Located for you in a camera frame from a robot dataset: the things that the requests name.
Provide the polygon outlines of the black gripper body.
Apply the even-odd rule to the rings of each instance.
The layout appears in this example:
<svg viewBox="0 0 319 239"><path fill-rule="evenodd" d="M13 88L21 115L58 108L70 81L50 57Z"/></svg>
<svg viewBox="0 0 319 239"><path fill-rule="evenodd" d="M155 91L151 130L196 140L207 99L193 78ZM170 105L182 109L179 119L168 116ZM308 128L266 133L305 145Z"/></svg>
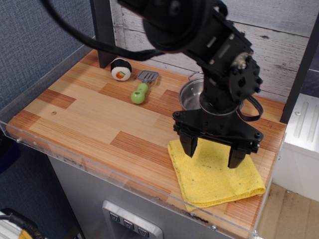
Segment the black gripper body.
<svg viewBox="0 0 319 239"><path fill-rule="evenodd" d="M247 122L258 120L263 108L259 103L253 106L259 113L253 117L243 115L239 108L226 115L211 115L203 109L176 111L172 115L174 130L178 135L186 134L242 149L246 153L256 153L263 134Z"/></svg>

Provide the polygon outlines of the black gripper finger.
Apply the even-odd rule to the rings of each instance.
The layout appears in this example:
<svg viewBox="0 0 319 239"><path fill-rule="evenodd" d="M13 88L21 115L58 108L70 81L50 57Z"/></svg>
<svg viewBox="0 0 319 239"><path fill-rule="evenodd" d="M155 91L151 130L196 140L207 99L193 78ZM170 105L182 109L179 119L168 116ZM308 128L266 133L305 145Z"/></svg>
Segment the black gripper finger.
<svg viewBox="0 0 319 239"><path fill-rule="evenodd" d="M240 163L243 161L245 156L246 156L246 151L242 149L235 149L234 147L232 147L230 149L228 167L230 169L237 168L240 165Z"/></svg>
<svg viewBox="0 0 319 239"><path fill-rule="evenodd" d="M185 152L185 154L189 157L193 157L196 147L197 147L197 142L198 142L198 137L193 137L193 136L188 136L186 134L181 134L179 136L180 143L182 145L182 148Z"/></svg>

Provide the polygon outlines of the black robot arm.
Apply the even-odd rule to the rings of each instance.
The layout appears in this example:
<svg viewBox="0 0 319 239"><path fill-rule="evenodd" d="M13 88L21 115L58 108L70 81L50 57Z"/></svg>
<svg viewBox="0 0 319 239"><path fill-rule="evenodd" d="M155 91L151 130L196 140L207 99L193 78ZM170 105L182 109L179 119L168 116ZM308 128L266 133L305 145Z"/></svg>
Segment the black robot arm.
<svg viewBox="0 0 319 239"><path fill-rule="evenodd" d="M220 0L122 0L120 4L143 19L155 49L183 53L202 68L199 109L173 113L184 152L193 156L199 138L229 145L231 169L257 152L263 134L249 123L259 117L243 115L240 106L248 101L263 112L254 98L263 81L251 43L227 20L226 5Z"/></svg>

